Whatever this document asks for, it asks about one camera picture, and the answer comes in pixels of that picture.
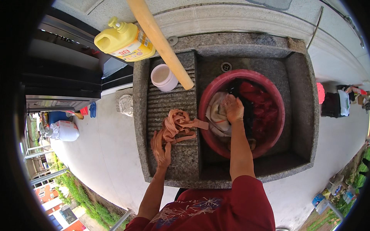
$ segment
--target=printed shirt design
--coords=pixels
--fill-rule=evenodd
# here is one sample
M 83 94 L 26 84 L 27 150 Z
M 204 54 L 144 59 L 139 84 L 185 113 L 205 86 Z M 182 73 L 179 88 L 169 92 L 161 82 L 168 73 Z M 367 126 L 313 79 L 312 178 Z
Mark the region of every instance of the printed shirt design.
M 191 201 L 174 201 L 167 204 L 150 222 L 157 223 L 156 228 L 161 228 L 163 225 L 171 225 L 176 219 L 186 216 L 196 216 L 202 213 L 213 213 L 220 205 L 223 199 L 220 198 L 205 198 L 204 200 Z M 169 208 L 174 203 L 193 203 L 192 205 L 184 205 L 184 208 Z

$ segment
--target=red shirt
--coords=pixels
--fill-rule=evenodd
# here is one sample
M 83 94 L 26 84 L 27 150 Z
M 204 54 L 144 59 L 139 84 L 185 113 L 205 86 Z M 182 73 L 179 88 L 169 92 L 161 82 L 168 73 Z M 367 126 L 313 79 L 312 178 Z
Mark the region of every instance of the red shirt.
M 262 182 L 239 176 L 231 189 L 188 189 L 151 221 L 136 217 L 126 225 L 149 230 L 275 230 L 275 220 Z

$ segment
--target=yellow detergent bottle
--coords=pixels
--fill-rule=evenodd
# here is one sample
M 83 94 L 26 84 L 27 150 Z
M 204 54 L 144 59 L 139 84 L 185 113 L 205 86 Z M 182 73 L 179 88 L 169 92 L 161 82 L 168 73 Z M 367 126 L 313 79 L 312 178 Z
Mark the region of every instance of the yellow detergent bottle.
M 108 26 L 94 39 L 95 45 L 104 53 L 117 56 L 128 62 L 143 60 L 153 56 L 155 48 L 145 33 L 132 23 L 117 22 L 112 17 Z

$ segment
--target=hand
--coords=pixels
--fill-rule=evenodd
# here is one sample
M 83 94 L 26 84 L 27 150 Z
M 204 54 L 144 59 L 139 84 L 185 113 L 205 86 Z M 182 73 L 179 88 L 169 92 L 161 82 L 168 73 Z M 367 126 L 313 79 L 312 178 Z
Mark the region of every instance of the hand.
M 150 141 L 150 146 L 157 161 L 157 168 L 167 168 L 169 164 L 171 164 L 171 143 L 167 142 L 165 146 L 165 151 L 163 151 L 163 132 L 163 129 L 161 129 L 159 133 L 157 133 L 157 131 L 154 131 L 153 138 Z
M 224 100 L 226 117 L 233 124 L 235 121 L 243 121 L 244 106 L 239 98 L 228 94 Z

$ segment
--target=bottle label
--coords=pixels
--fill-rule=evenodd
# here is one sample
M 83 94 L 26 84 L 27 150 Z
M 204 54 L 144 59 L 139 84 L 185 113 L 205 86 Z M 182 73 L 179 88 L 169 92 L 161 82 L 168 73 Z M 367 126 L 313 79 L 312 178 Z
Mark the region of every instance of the bottle label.
M 143 31 L 138 30 L 136 39 L 131 44 L 110 54 L 117 57 L 122 56 L 124 60 L 128 61 L 138 59 L 141 55 L 150 53 L 152 48 L 153 44 L 148 39 L 147 35 Z

